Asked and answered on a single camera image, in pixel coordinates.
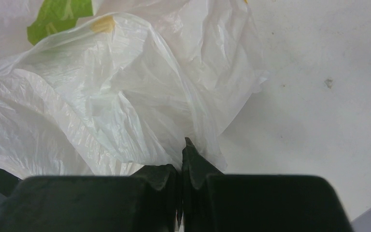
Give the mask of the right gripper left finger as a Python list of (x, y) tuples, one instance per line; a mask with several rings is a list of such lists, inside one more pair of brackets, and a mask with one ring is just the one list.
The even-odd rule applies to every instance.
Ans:
[(130, 176), (35, 176), (3, 203), (0, 232), (172, 232), (179, 174), (143, 166)]

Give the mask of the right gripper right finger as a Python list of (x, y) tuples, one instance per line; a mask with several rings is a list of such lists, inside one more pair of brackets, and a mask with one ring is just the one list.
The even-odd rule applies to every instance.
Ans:
[(314, 175), (224, 174), (186, 138), (186, 232), (351, 232), (330, 183)]

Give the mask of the white plastic grocery bag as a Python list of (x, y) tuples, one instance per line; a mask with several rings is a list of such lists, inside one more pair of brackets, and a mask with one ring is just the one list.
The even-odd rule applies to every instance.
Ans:
[(268, 77), (245, 0), (0, 0), (0, 168), (125, 175), (182, 165)]

